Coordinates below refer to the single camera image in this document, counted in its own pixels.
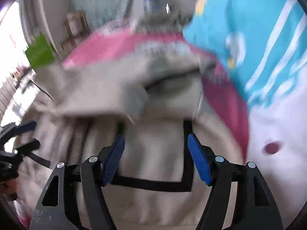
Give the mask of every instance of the pink dot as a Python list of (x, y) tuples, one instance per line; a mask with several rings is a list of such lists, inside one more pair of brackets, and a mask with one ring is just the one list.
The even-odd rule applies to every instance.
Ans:
[(279, 141), (272, 142), (272, 143), (267, 144), (263, 148), (263, 150), (264, 150), (265, 153), (273, 155), (273, 154), (275, 154), (279, 151), (280, 145), (281, 145), (281, 143)]

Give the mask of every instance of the white cloth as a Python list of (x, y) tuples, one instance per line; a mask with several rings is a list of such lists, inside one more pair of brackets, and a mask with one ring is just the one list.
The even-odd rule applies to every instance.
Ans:
[[(252, 108), (249, 115), (247, 161), (257, 164), (268, 183), (284, 227), (307, 201), (307, 68), (299, 75), (295, 91), (269, 108)], [(264, 147), (272, 142), (280, 149), (268, 154)]]

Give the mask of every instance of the black clamp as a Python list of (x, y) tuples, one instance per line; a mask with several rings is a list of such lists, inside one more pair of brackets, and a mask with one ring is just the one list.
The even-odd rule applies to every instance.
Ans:
[[(0, 132), (0, 146), (3, 146), (14, 136), (33, 131), (35, 127), (36, 122), (34, 121), (21, 126), (16, 126), (15, 123), (10, 123), (4, 126)], [(33, 150), (37, 150), (39, 147), (39, 141), (34, 139), (33, 141), (16, 148), (13, 153), (0, 150), (0, 182), (17, 178), (18, 167), (21, 164), (23, 157), (29, 156)]]
[[(74, 184), (82, 183), (83, 196), (92, 230), (116, 230), (101, 186), (114, 176), (125, 140), (120, 135), (112, 146), (79, 165), (59, 163), (52, 172), (36, 205), (30, 230), (81, 230)], [(190, 134), (188, 147), (203, 181), (212, 186), (196, 230), (221, 230), (231, 190), (238, 182), (233, 221), (227, 230), (283, 230), (275, 200), (257, 166), (228, 162)]]

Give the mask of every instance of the blue gripper pad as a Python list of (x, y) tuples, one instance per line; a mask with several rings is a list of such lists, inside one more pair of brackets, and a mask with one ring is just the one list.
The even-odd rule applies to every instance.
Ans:
[(199, 177), (206, 183), (207, 186), (211, 186), (212, 178), (210, 175), (209, 163), (200, 150), (201, 146), (193, 134), (188, 136), (188, 148), (199, 173)]
[(119, 164), (119, 160), (124, 152), (124, 149), (125, 149), (125, 137), (121, 135), (117, 143), (114, 145), (114, 148), (108, 160), (105, 163), (103, 169), (103, 178), (102, 178), (104, 185), (107, 185), (109, 182), (112, 181), (117, 166)]
[(15, 129), (15, 135), (21, 135), (25, 132), (33, 131), (33, 130), (35, 130), (35, 128), (36, 128), (36, 122), (35, 121), (31, 121), (29, 123), (19, 125)]

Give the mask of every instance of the beige cloth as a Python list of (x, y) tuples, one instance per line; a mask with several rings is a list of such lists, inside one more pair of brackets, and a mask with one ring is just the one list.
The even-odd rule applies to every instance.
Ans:
[[(33, 137), (41, 142), (35, 153), (52, 162), (67, 163), (67, 151), (76, 120), (93, 117), (81, 161), (111, 145), (116, 123), (123, 120), (125, 151), (120, 173), (124, 176), (180, 181), (183, 172), (183, 120), (193, 122), (193, 132), (216, 155), (243, 164), (239, 146), (228, 128), (203, 96), (201, 75), (210, 59), (197, 55), (137, 55), (112, 63), (99, 63), (65, 71), (54, 64), (37, 74), (36, 82), (53, 98), (40, 93), (26, 113), (24, 122), (37, 121)], [(145, 87), (168, 76), (146, 90)], [(19, 137), (26, 142), (31, 134)], [(19, 198), (34, 211), (51, 174), (29, 158), (20, 166)], [(205, 208), (209, 187), (194, 172), (191, 192), (158, 192), (107, 185), (103, 194), (119, 230), (194, 230)], [(236, 187), (232, 187), (224, 226), (231, 224)], [(90, 228), (81, 188), (77, 189), (83, 226)]]

